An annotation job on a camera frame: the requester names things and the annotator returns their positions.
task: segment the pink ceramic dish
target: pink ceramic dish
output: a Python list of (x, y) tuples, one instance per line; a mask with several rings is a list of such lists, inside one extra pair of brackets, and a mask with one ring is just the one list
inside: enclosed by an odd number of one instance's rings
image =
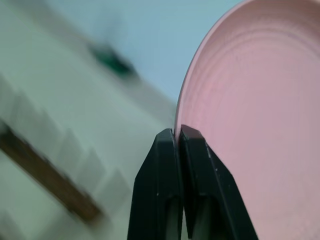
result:
[(250, 0), (209, 31), (176, 114), (233, 174), (261, 240), (320, 239), (320, 5)]

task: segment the blurred background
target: blurred background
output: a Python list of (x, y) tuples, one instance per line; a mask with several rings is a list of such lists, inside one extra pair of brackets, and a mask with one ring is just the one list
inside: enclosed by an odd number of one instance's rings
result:
[[(105, 217), (84, 224), (1, 152), (0, 236), (126, 239), (135, 176), (156, 134), (174, 127), (202, 39), (238, 2), (1, 0), (0, 118)], [(119, 75), (93, 48), (134, 74)]]

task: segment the black clamp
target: black clamp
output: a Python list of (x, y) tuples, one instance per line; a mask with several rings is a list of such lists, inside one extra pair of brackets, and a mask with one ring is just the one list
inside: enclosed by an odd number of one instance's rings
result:
[(134, 182), (128, 240), (257, 240), (235, 180), (201, 133), (160, 132)]

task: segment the brown wooden plank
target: brown wooden plank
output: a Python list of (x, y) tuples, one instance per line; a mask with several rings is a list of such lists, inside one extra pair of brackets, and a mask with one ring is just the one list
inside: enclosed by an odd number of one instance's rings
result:
[(95, 220), (102, 213), (88, 195), (81, 193), (69, 179), (62, 176), (49, 161), (39, 156), (9, 128), (0, 137), (0, 149), (85, 222)]

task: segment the light blue wall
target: light blue wall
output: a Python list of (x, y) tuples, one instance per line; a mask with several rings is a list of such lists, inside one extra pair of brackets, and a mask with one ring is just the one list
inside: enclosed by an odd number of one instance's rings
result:
[(240, 0), (46, 0), (90, 39), (110, 43), (177, 101), (212, 25)]

